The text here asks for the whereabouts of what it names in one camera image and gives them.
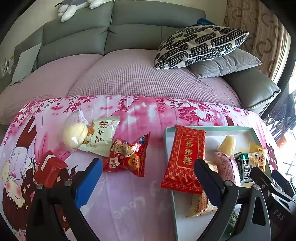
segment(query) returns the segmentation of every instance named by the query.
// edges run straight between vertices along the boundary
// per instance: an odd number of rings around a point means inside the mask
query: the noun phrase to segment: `sofa backrest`
[[[42,43],[33,71],[59,58],[76,54],[108,54],[120,49],[157,50],[177,29],[194,25],[205,12],[157,1],[110,1],[95,9],[78,10],[61,22],[56,18],[15,47],[20,54]]]

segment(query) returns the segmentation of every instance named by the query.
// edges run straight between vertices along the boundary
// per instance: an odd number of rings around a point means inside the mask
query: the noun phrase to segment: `tray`
[[[261,145],[260,141],[251,127],[235,127],[235,126],[189,126],[193,129],[204,130],[205,133],[205,159],[213,160],[213,150],[217,149],[227,135],[234,136],[237,140],[235,153],[248,152],[249,142],[252,141],[257,145]],[[175,137],[175,127],[166,128],[164,131],[164,142],[167,153],[167,160],[173,146]],[[271,177],[269,165],[266,165],[265,173]],[[202,234],[214,216],[214,213],[201,215],[197,217],[186,218],[189,207],[191,205],[192,194],[172,191],[173,215],[175,221],[175,233],[177,241],[196,241]]]

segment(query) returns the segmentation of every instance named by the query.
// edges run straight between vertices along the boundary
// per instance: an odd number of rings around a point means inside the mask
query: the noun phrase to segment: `curtain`
[[[276,15],[259,0],[228,0],[224,25],[249,31],[240,49],[262,61],[257,68],[272,81],[279,71],[289,37]]]

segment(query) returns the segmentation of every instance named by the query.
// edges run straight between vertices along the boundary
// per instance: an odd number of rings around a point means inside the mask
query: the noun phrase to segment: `gray and white plush toy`
[[[78,9],[89,7],[90,9],[101,6],[103,3],[110,0],[63,0],[58,3],[58,16],[62,17],[61,21],[69,20]]]

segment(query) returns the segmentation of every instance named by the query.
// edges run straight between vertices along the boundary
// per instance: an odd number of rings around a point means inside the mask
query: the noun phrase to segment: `metal bolt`
[[[229,186],[229,187],[233,186],[233,182],[229,181],[229,180],[226,180],[225,184],[226,184],[226,186]]]
[[[43,189],[43,184],[38,184],[36,187],[38,190],[42,190]]]
[[[257,184],[254,184],[253,185],[253,188],[256,189],[256,190],[259,190],[260,189],[259,185],[257,185]]]
[[[67,181],[65,181],[64,185],[66,187],[70,187],[72,185],[72,181],[71,180],[67,180]]]

